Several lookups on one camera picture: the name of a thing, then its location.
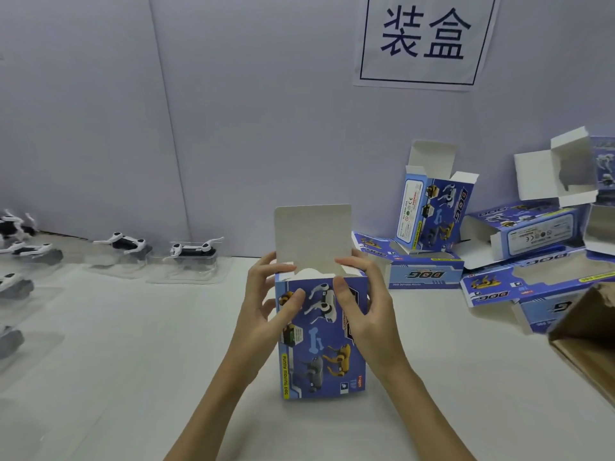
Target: forearm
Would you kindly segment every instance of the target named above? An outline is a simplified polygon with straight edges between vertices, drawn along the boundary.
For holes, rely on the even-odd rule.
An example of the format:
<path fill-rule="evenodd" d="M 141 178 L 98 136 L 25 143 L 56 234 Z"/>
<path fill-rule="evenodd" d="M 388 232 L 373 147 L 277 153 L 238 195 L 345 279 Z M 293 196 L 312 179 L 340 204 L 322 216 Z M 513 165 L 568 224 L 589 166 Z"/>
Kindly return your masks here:
<path fill-rule="evenodd" d="M 215 461 L 243 387 L 220 365 L 188 425 L 164 461 Z"/>
<path fill-rule="evenodd" d="M 410 366 L 382 381 L 421 461 L 476 461 Z"/>

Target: person's right hand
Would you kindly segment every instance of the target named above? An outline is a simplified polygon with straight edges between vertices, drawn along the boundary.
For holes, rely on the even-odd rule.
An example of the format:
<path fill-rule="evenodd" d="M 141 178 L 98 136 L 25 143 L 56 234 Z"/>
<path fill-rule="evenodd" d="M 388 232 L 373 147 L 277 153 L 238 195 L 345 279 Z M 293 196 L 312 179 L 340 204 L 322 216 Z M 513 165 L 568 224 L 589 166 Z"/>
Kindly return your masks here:
<path fill-rule="evenodd" d="M 365 258 L 361 251 L 353 249 L 352 257 L 343 257 L 335 261 L 363 270 L 367 274 L 371 299 L 367 314 L 363 314 L 358 308 L 346 280 L 342 277 L 333 279 L 333 289 L 341 308 L 346 313 L 358 350 L 375 376 L 385 384 L 398 371 L 410 367 L 397 331 L 393 298 L 384 284 L 378 266 Z"/>

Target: white paper sign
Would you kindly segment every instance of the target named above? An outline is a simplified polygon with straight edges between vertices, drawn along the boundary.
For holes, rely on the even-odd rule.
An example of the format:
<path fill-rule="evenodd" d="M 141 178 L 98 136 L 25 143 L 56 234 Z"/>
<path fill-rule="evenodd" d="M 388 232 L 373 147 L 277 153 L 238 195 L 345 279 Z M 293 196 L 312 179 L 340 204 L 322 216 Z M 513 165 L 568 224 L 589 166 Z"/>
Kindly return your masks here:
<path fill-rule="evenodd" d="M 469 90 L 500 0 L 361 0 L 354 84 Z"/>

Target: person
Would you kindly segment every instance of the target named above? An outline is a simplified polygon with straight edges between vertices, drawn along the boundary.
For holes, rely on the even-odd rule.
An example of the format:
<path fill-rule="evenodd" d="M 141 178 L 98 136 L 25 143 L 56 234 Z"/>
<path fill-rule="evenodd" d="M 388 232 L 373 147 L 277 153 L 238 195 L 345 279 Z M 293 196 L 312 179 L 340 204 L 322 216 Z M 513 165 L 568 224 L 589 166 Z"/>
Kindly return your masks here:
<path fill-rule="evenodd" d="M 294 271 L 287 263 L 272 263 L 275 252 L 262 257 L 249 271 L 237 326 L 228 351 L 203 399 L 165 461 L 215 461 L 226 427 L 239 399 L 256 378 L 282 329 L 301 310 L 305 292 L 298 289 L 271 319 L 275 299 L 265 301 L 274 286 L 272 275 Z M 475 461 L 435 405 L 413 371 L 397 331 L 393 299 L 375 263 L 353 249 L 337 263 L 363 270 L 370 284 L 371 304 L 363 314 L 348 285 L 333 279 L 340 307 L 346 313 L 358 350 L 380 380 L 408 430 L 422 461 Z"/>

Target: chinese character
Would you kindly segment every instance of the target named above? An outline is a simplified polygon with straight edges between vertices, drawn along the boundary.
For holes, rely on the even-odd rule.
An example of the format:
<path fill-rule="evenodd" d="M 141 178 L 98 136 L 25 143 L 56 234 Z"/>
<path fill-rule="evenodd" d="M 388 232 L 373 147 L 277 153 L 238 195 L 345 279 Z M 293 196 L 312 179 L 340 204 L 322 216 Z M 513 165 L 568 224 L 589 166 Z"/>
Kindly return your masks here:
<path fill-rule="evenodd" d="M 454 17 L 456 22 L 447 21 L 450 16 Z M 443 18 L 429 24 L 429 27 L 433 28 L 440 23 L 442 23 L 443 26 L 451 27 L 458 27 L 461 24 L 466 29 L 472 27 L 457 15 L 455 8 L 451 9 Z M 435 38 L 436 40 L 453 40 L 458 42 L 461 39 L 461 29 L 438 28 Z M 461 56 L 461 44 L 454 44 L 451 42 L 432 42 L 431 49 L 425 56 L 429 58 L 451 58 L 453 60 L 463 60 L 464 58 Z"/>
<path fill-rule="evenodd" d="M 404 11 L 402 13 L 402 6 L 398 5 L 397 6 L 397 15 L 391 10 L 388 9 L 387 13 L 389 14 L 389 16 L 391 18 L 394 18 L 392 21 L 389 22 L 385 22 L 384 23 L 384 27 L 388 28 L 389 26 L 393 26 L 395 25 L 395 30 L 399 31 L 399 34 L 383 34 L 382 36 L 384 38 L 393 38 L 394 40 L 388 44 L 385 45 L 383 47 L 381 47 L 380 49 L 384 52 L 385 50 L 390 49 L 390 55 L 396 55 L 397 53 L 401 52 L 400 48 L 397 48 L 397 44 L 399 42 L 402 42 L 402 46 L 404 47 L 404 50 L 406 51 L 406 53 L 408 53 L 411 56 L 416 57 L 418 55 L 418 53 L 415 53 L 412 51 L 412 48 L 416 46 L 416 42 L 415 40 L 420 40 L 421 37 L 420 36 L 411 36 L 411 35 L 406 35 L 406 32 L 404 30 L 404 28 L 419 28 L 421 27 L 421 25 L 419 24 L 419 22 L 414 22 L 414 18 L 422 18 L 425 13 L 417 13 L 416 12 L 416 5 L 412 6 L 412 11 L 411 12 L 407 12 Z M 404 22 L 404 28 L 399 28 L 399 23 L 401 20 L 401 17 L 404 18 L 410 18 L 410 22 Z M 412 40 L 412 43 L 410 45 L 408 45 L 406 43 L 406 40 Z"/>

